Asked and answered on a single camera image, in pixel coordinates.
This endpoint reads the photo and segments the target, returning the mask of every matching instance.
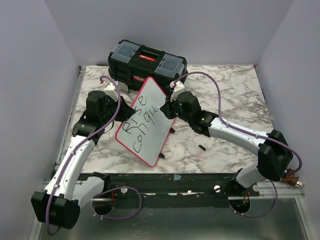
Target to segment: gray wall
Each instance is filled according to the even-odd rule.
[[[191,64],[256,64],[292,0],[44,0],[77,62],[128,39]]]
[[[319,13],[319,0],[295,0],[263,54],[257,75],[275,127],[302,157],[298,175],[305,182],[306,203],[320,236]]]
[[[0,7],[0,239],[28,239],[31,196],[53,170],[78,78],[42,0]]]

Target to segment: whiteboard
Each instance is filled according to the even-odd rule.
[[[166,94],[152,77],[148,77],[131,106],[136,113],[121,123],[115,133],[121,145],[150,167],[156,165],[174,123],[157,108],[165,101]]]

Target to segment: screw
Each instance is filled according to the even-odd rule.
[[[216,193],[220,193],[220,191],[221,191],[221,187],[220,187],[219,185],[215,185],[215,186],[213,187],[213,189],[214,189],[214,191],[215,191]]]

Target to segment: white marble tabletop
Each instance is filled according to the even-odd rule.
[[[202,71],[214,77],[220,87],[222,115],[225,119],[258,131],[273,129],[270,115],[252,65],[189,66],[188,72]],[[77,102],[72,126],[86,108],[88,92],[102,90],[99,77],[108,75],[108,67],[87,66]],[[198,97],[202,109],[218,113],[218,95],[215,85],[207,77],[191,75],[185,87]],[[131,105],[137,91],[122,94]],[[189,125],[176,119],[155,167],[150,167],[120,145],[115,132],[120,123],[115,122],[108,133],[102,135],[88,157],[82,172],[92,173],[235,173],[257,161],[247,150],[217,138],[196,134]]]

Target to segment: black toolbox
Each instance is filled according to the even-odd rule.
[[[153,77],[165,93],[169,84],[187,72],[187,60],[145,45],[122,40],[108,57],[111,78],[139,91],[147,77]]]

